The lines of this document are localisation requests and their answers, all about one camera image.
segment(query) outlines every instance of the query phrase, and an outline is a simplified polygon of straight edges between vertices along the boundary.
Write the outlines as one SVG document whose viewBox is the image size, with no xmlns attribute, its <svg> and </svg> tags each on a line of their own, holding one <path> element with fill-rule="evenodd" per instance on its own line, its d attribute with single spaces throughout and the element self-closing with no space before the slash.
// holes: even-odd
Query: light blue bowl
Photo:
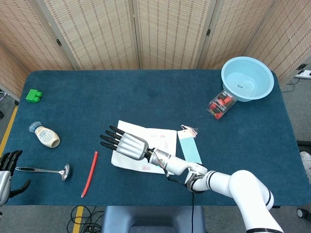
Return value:
<svg viewBox="0 0 311 233">
<path fill-rule="evenodd" d="M 227 61 L 222 68 L 222 80 L 224 90 L 242 102 L 261 99 L 274 86 L 270 69 L 251 57 L 235 57 Z"/>
</svg>

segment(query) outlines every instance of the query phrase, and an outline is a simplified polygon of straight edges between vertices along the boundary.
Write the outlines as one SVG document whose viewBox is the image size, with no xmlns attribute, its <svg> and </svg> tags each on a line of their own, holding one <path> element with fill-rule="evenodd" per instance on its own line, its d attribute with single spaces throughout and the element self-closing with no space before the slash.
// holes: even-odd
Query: yellow floor marking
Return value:
<svg viewBox="0 0 311 233">
<path fill-rule="evenodd" d="M 79 233 L 80 230 L 80 223 L 82 221 L 82 214 L 83 214 L 83 206 L 78 206 L 76 218 L 75 218 L 75 224 L 73 225 L 73 231 L 72 233 Z"/>
<path fill-rule="evenodd" d="M 3 154 L 5 144 L 6 144 L 7 140 L 8 140 L 8 137 L 9 137 L 9 134 L 10 134 L 10 131 L 11 131 L 11 128 L 12 128 L 12 125 L 13 125 L 13 122 L 14 122 L 14 119 L 15 119 L 15 116 L 16 116 L 17 109 L 18 109 L 18 107 L 15 106 L 14 111 L 13 111 L 12 116 L 11 116 L 11 119 L 9 121 L 9 125 L 6 128 L 6 131 L 4 133 L 3 139 L 1 141 L 1 144 L 0 144 L 0 157 Z"/>
</svg>

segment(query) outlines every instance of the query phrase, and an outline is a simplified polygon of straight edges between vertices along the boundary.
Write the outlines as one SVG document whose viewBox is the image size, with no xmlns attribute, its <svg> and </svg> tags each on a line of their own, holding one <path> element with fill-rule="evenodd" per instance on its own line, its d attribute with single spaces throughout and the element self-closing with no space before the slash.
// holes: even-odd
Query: green toy block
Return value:
<svg viewBox="0 0 311 233">
<path fill-rule="evenodd" d="M 43 95 L 42 92 L 38 90 L 30 89 L 30 91 L 28 92 L 28 95 L 26 96 L 26 100 L 31 103 L 38 103 L 42 95 Z"/>
</svg>

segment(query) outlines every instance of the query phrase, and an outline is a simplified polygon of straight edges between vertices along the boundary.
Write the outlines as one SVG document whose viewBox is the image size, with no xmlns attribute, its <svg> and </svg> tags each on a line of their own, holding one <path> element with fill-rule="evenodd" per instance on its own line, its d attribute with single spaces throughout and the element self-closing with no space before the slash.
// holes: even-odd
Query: squeeze bottle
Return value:
<svg viewBox="0 0 311 233">
<path fill-rule="evenodd" d="M 32 123 L 29 131 L 34 133 L 44 146 L 55 148 L 60 143 L 59 136 L 53 130 L 42 126 L 40 121 Z"/>
</svg>

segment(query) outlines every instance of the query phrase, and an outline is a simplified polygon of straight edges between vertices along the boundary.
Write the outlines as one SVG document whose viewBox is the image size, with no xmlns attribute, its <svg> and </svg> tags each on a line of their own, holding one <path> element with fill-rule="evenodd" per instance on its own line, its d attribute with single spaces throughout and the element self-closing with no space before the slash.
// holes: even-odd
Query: woven partition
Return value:
<svg viewBox="0 0 311 233">
<path fill-rule="evenodd" d="M 135 0 L 142 68 L 196 68 L 210 3 L 211 0 Z"/>
<path fill-rule="evenodd" d="M 245 53 L 263 61 L 279 80 L 311 50 L 311 0 L 278 0 Z"/>
<path fill-rule="evenodd" d="M 20 98 L 28 72 L 0 44 L 0 83 Z"/>
<path fill-rule="evenodd" d="M 202 68 L 220 69 L 244 54 L 272 0 L 223 0 L 207 41 Z"/>
<path fill-rule="evenodd" d="M 69 69 L 26 0 L 0 1 L 0 42 L 29 72 Z"/>
<path fill-rule="evenodd" d="M 45 4 L 81 69 L 138 68 L 127 0 L 45 0 Z"/>
</svg>

